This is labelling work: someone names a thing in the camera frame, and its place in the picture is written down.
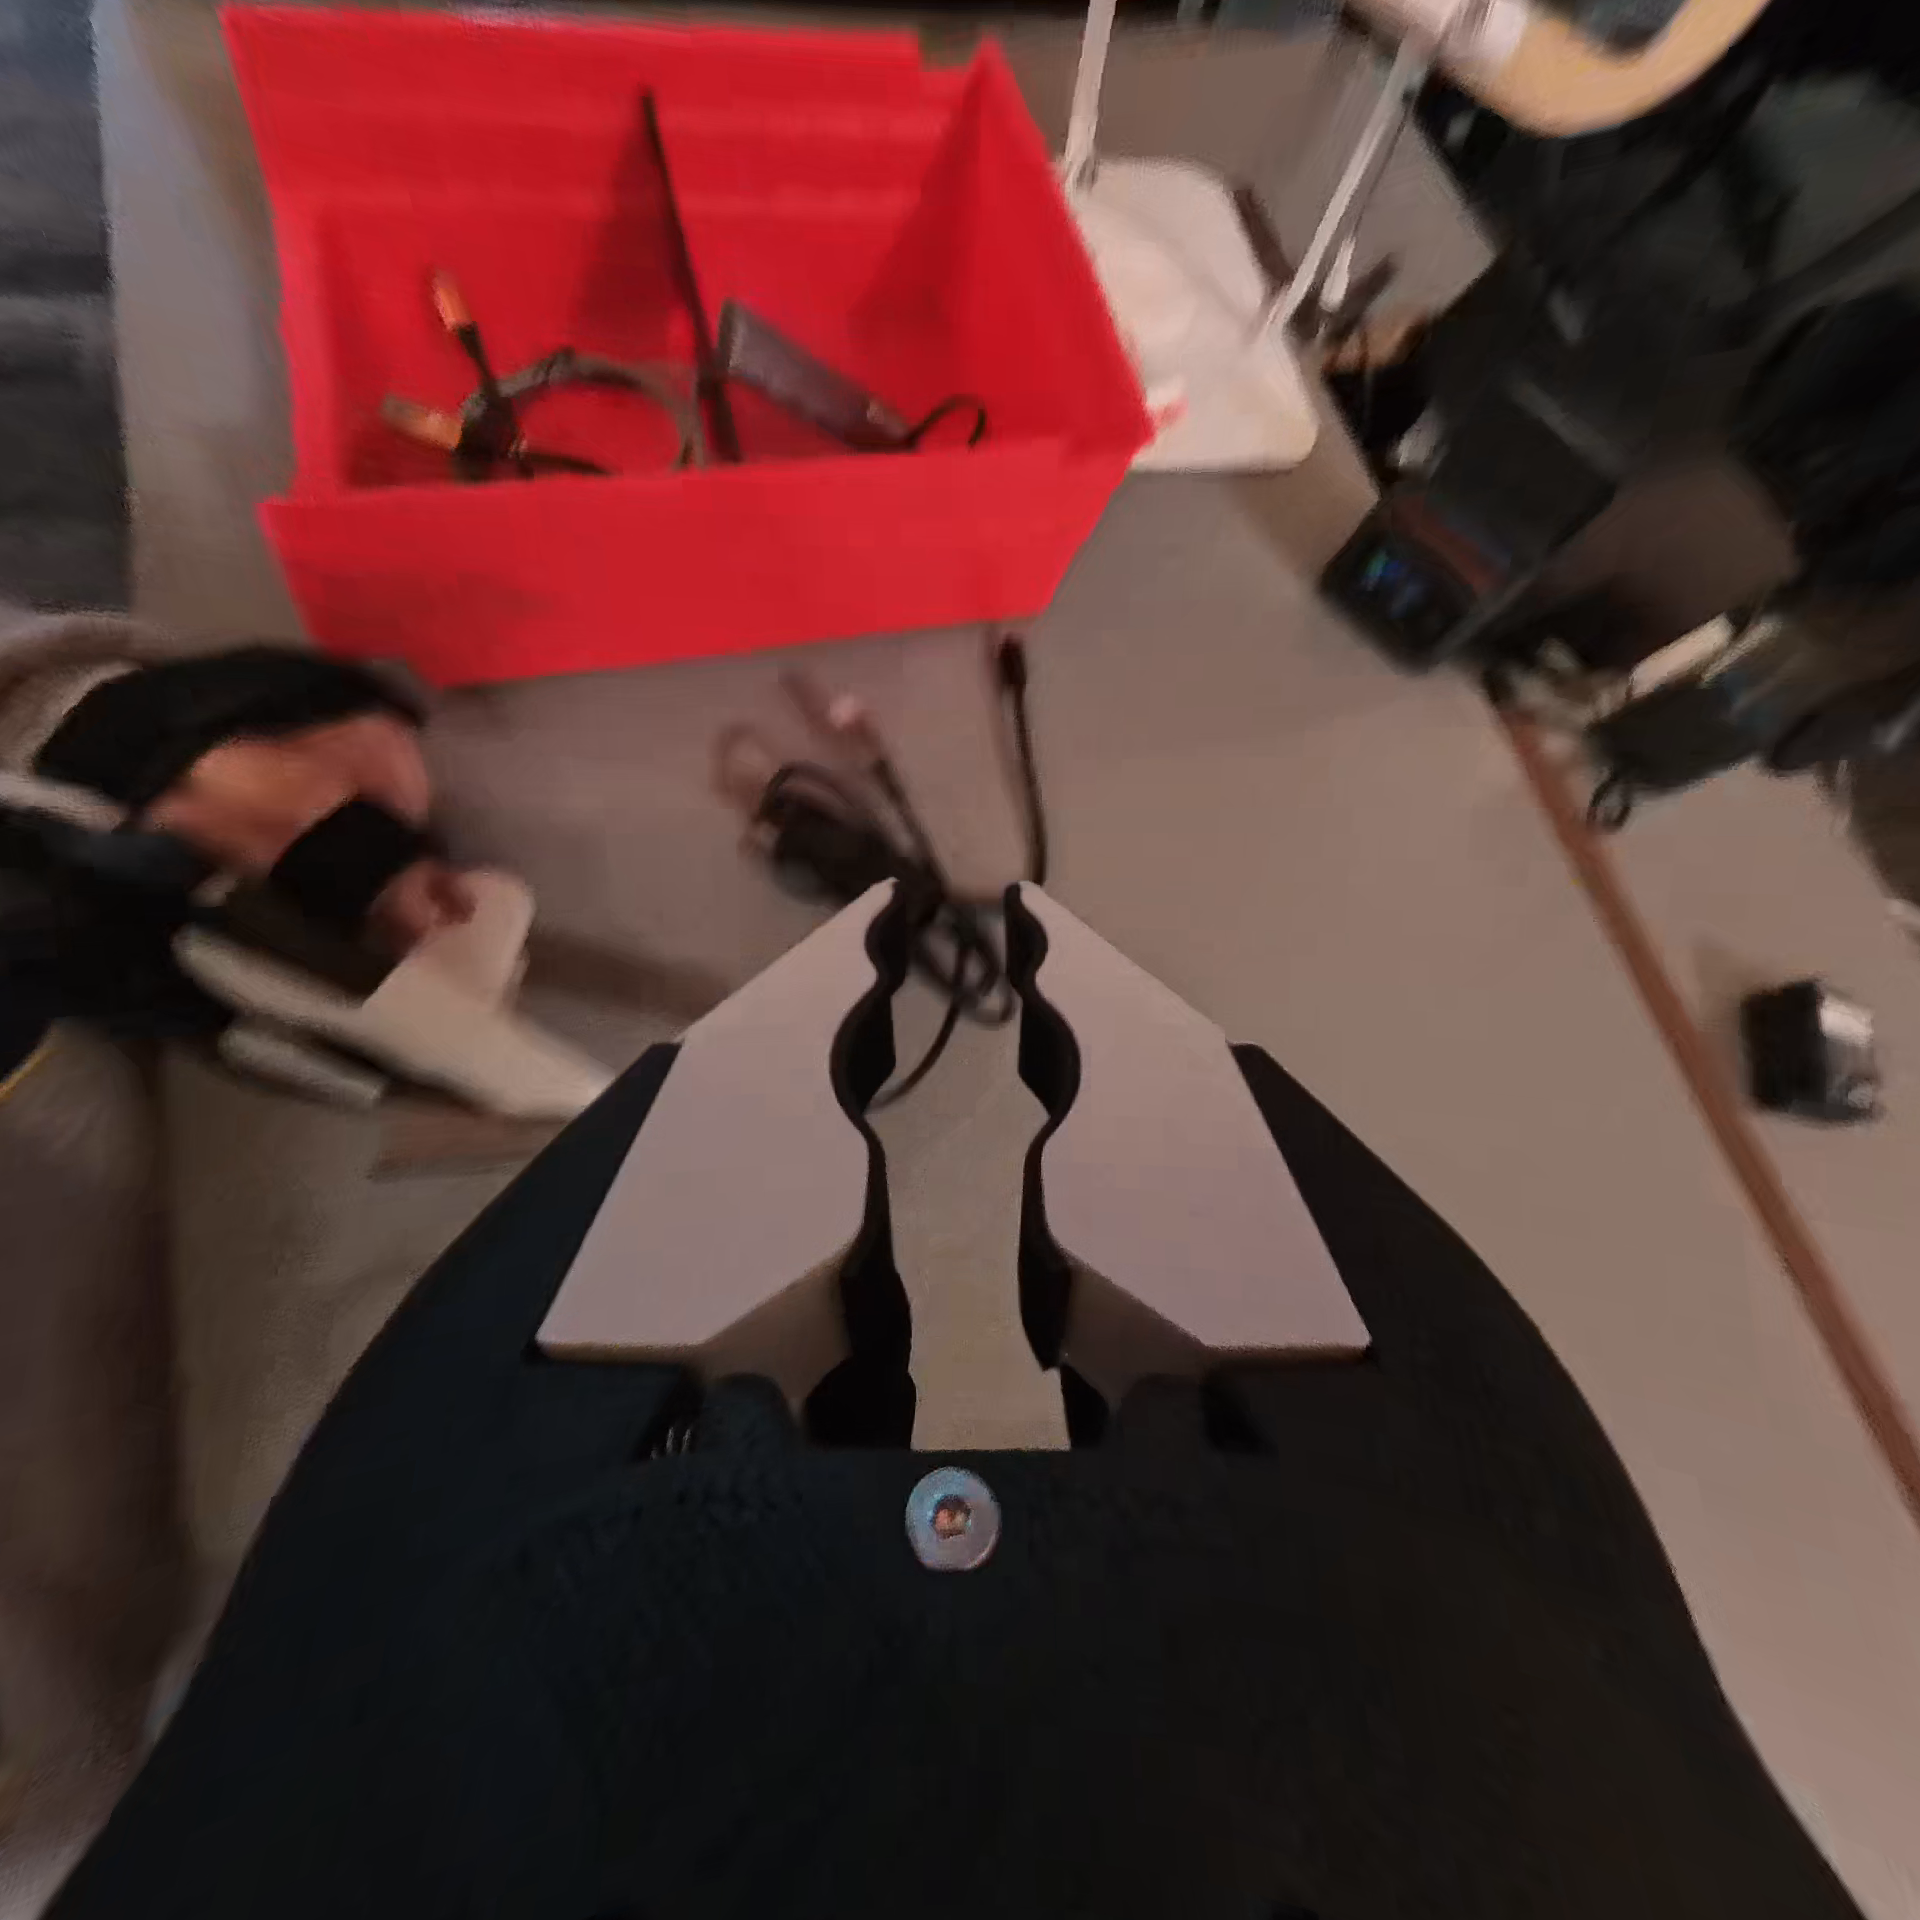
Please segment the person's left hand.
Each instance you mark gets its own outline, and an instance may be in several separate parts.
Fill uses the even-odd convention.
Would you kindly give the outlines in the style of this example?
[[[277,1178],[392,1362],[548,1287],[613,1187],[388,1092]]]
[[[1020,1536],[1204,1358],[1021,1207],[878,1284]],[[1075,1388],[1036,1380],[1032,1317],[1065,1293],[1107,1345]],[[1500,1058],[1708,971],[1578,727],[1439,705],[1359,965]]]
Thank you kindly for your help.
[[[435,779],[421,734],[385,709],[213,746],[131,804],[131,820],[369,951],[407,953],[472,917],[471,874],[424,843]]]

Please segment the dark grey usb hub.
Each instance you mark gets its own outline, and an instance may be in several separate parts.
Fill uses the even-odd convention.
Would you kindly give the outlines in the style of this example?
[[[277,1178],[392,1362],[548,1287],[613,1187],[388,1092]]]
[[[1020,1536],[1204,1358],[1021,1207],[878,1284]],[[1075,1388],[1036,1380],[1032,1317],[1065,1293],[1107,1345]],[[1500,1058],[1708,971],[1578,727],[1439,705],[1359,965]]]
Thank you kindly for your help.
[[[392,1100],[376,1117],[371,1182],[515,1171],[566,1120],[497,1117],[444,1100]]]
[[[845,452],[911,455],[953,434],[960,447],[977,447],[989,434],[989,412],[977,395],[946,395],[928,416],[909,417],[741,301],[717,312],[715,361],[721,382],[752,389]]]

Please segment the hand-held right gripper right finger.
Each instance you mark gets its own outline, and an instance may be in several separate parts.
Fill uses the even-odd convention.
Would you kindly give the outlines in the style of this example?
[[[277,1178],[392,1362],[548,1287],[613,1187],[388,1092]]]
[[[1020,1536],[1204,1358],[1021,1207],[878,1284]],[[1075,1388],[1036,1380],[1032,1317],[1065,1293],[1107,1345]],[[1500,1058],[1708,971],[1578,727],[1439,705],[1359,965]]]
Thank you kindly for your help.
[[[1372,1334],[1225,1029],[1041,885],[1001,897],[1021,1161],[1020,1317],[1089,1446],[1138,1385],[1359,1362]]]

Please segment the white panel stand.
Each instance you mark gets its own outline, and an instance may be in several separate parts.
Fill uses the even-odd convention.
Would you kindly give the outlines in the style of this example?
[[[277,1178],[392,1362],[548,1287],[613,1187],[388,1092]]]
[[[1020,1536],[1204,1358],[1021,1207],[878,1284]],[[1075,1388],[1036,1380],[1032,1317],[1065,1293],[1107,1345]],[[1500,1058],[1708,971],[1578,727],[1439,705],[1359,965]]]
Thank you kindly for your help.
[[[1292,325],[1356,257],[1359,221],[1432,66],[1500,72],[1524,4],[1356,4],[1395,42],[1374,104],[1296,272],[1266,285],[1229,183],[1185,160],[1098,157],[1115,4],[1086,4],[1057,180],[1136,369],[1150,474],[1281,474],[1317,444],[1317,402]]]

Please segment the wood-rimmed dark panel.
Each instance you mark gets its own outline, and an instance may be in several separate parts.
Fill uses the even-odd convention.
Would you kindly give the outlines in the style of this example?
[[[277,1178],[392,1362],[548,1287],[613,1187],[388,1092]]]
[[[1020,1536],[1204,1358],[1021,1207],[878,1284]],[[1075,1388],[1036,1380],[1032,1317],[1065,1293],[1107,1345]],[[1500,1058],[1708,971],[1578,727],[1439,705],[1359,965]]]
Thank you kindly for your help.
[[[1617,132],[1692,90],[1765,4],[1344,4],[1478,107],[1542,137]]]

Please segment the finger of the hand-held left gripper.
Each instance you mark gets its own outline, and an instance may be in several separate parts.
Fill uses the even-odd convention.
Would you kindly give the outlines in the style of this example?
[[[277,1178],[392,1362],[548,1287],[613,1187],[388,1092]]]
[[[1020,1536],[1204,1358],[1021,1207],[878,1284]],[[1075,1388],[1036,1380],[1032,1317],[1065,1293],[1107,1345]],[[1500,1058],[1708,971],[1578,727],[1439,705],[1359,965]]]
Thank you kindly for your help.
[[[231,1022],[213,1053],[239,1079],[346,1113],[376,1113],[392,1095],[392,1080],[376,1069],[273,1022]]]
[[[363,1060],[392,1085],[431,1092],[497,1117],[571,1120],[608,1089],[573,1044],[519,1011],[531,891],[505,871],[467,871],[471,923],[421,940],[398,960],[326,953],[271,922],[183,929],[180,974],[231,1022],[273,1022]]]

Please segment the red plastic bin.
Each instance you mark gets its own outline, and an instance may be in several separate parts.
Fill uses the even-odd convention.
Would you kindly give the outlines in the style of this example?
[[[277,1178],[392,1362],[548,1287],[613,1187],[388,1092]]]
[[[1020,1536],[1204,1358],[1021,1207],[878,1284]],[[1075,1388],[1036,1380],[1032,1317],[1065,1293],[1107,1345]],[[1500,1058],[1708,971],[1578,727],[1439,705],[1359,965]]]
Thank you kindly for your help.
[[[277,248],[290,476],[259,504],[305,635],[435,686],[1046,610],[1150,439],[1011,62],[911,34],[231,7]],[[729,382],[737,456],[663,402],[515,395],[530,455],[456,476],[475,367],[555,350],[691,382],[729,305],[909,427],[849,452]]]

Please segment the small black device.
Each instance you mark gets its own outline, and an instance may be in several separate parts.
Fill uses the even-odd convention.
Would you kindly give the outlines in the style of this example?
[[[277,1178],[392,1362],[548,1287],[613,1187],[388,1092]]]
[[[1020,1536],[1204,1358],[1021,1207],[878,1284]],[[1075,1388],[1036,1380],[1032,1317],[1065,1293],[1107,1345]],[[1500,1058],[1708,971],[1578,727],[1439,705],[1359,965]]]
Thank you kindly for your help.
[[[1743,1089],[1762,1113],[1858,1127],[1884,1113],[1870,1011],[1819,978],[1740,997]]]

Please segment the black power station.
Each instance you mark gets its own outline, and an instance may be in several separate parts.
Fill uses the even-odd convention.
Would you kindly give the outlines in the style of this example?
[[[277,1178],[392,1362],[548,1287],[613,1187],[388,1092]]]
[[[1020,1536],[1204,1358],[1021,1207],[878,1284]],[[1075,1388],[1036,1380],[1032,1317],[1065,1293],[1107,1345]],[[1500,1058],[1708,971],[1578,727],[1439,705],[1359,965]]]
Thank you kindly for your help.
[[[1566,452],[1453,452],[1381,492],[1317,592],[1395,671],[1427,673],[1483,645],[1617,492]]]

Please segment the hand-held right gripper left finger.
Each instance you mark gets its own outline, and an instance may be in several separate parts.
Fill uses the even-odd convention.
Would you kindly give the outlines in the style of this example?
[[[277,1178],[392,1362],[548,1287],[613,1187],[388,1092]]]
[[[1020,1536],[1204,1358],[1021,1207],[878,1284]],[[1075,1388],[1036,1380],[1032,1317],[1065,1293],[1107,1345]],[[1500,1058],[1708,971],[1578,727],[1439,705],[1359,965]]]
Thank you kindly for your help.
[[[559,1362],[769,1380],[830,1446],[909,1446],[911,1308],[871,1127],[918,933],[865,890],[687,1029],[539,1326]]]

